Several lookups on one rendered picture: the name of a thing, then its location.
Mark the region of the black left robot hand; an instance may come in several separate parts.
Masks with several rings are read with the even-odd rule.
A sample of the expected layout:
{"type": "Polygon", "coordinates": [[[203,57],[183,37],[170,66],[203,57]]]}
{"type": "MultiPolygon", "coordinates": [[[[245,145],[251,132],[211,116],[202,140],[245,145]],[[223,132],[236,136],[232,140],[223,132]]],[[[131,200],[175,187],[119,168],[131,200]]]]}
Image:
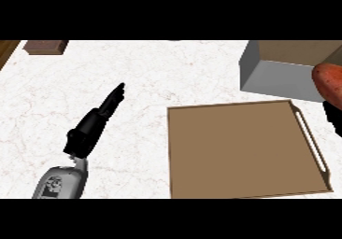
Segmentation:
{"type": "Polygon", "coordinates": [[[68,131],[68,143],[63,152],[80,159],[90,155],[96,147],[106,122],[124,100],[124,86],[125,84],[121,83],[115,87],[100,107],[90,110],[77,126],[68,131]]]}

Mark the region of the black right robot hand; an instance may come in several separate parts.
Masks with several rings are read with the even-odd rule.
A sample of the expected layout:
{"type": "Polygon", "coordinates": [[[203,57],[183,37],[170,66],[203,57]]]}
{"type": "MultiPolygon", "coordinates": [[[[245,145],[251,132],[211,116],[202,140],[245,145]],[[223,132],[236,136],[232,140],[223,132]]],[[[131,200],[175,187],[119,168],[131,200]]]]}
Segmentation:
{"type": "Polygon", "coordinates": [[[342,110],[339,110],[327,101],[323,102],[327,121],[332,123],[335,133],[342,137],[342,110]]]}

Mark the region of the orange-red sweet potato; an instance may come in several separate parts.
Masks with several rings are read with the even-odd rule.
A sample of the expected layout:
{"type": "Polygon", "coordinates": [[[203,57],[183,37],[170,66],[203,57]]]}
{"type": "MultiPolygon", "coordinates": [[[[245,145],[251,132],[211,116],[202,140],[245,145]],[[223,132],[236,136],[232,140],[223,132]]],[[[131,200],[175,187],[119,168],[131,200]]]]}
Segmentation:
{"type": "Polygon", "coordinates": [[[320,63],[313,67],[311,79],[321,97],[342,111],[342,66],[320,63]]]}

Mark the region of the open cardboard box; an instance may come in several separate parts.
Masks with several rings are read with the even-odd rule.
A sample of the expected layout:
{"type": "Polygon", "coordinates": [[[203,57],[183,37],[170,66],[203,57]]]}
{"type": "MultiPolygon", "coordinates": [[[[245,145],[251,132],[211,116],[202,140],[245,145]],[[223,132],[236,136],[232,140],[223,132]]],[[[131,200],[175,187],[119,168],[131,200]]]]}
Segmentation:
{"type": "Polygon", "coordinates": [[[240,90],[323,102],[311,80],[320,63],[342,65],[342,40],[249,40],[239,61],[240,90]]]}

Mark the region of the brown wooden tray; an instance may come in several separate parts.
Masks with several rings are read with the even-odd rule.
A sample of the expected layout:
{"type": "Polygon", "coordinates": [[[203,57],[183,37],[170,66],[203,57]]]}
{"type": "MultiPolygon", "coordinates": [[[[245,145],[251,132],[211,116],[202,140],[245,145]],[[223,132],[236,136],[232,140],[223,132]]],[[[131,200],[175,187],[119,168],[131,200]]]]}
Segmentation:
{"type": "Polygon", "coordinates": [[[330,171],[289,100],[168,109],[173,198],[330,192],[330,171]]]}

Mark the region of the small brown wooden block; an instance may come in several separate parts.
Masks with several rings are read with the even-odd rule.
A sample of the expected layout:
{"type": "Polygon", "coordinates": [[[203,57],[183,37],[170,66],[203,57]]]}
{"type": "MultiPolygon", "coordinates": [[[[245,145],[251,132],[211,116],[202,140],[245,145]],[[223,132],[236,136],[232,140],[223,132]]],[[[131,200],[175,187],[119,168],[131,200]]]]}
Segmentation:
{"type": "Polygon", "coordinates": [[[29,40],[24,50],[29,55],[62,55],[68,43],[68,40],[29,40]]]}

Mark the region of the brown wooden panel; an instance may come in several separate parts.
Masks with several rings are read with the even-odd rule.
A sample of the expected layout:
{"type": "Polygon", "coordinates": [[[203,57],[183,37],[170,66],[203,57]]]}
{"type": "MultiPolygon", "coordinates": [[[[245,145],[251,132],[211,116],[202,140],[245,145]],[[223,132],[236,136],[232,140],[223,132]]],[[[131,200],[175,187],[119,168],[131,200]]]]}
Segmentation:
{"type": "Polygon", "coordinates": [[[0,40],[0,71],[18,47],[19,40],[0,40]]]}

